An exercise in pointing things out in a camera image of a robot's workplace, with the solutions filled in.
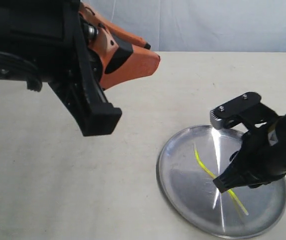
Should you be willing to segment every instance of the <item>white backdrop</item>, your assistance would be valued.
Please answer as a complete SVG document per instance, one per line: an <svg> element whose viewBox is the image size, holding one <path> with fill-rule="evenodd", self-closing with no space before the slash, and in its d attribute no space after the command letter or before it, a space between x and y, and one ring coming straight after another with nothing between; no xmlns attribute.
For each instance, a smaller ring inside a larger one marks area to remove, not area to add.
<svg viewBox="0 0 286 240"><path fill-rule="evenodd" d="M154 51L286 52L286 0L84 0Z"/></svg>

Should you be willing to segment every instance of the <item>table surface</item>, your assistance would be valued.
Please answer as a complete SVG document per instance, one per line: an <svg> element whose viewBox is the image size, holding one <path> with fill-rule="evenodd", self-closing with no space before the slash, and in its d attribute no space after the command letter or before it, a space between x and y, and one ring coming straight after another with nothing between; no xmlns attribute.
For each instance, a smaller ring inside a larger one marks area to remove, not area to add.
<svg viewBox="0 0 286 240"><path fill-rule="evenodd" d="M215 240L159 192L165 142L244 92L286 113L286 53L161 52L156 73L106 91L123 116L109 136L82 137L45 84L0 81L0 240ZM286 212L260 240L286 239Z"/></svg>

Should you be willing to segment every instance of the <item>yellow string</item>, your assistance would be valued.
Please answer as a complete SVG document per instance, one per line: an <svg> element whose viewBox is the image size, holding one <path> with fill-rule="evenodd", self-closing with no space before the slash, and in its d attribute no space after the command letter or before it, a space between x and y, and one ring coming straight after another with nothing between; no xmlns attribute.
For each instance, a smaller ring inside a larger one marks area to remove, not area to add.
<svg viewBox="0 0 286 240"><path fill-rule="evenodd" d="M198 162L199 166L201 166L201 168L209 175L211 176L213 179L216 178L216 176L203 164L203 162L201 161L201 159L199 158L198 155L198 151L197 148L194 144L194 152L195 152L195 158L196 161ZM242 204L242 202L239 200L239 198L236 196L236 194L234 193L233 190L229 189L228 191L229 196L234 199L236 201L236 203L240 206L240 208L243 210L245 215L249 215L248 211L246 210L245 206Z"/></svg>

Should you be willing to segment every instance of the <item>silver tray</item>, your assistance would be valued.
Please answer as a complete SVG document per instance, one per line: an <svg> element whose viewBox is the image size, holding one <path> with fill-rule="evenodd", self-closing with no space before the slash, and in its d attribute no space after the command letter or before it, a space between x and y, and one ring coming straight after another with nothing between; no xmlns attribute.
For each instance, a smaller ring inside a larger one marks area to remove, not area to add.
<svg viewBox="0 0 286 240"><path fill-rule="evenodd" d="M199 229L227 239L265 233L286 208L285 178L256 189L234 188L246 215L227 192L218 192L213 179L197 163L194 146L204 165L219 175L241 147L241 135L233 129L217 131L210 125L186 128L165 144L156 167L159 187L174 209Z"/></svg>

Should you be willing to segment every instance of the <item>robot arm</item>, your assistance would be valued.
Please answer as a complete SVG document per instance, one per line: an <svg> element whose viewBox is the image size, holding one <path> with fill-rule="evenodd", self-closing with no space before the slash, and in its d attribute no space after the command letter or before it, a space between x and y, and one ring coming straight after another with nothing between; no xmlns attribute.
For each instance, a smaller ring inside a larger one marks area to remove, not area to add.
<svg viewBox="0 0 286 240"><path fill-rule="evenodd" d="M0 0L0 80L48 83L84 136L114 131L122 111L104 90L153 74L149 48L80 0Z"/></svg>
<svg viewBox="0 0 286 240"><path fill-rule="evenodd" d="M257 188L286 175L286 115L278 116L255 92L245 93L211 111L216 129L244 124L248 132L231 163L214 179L221 193L241 186Z"/></svg>

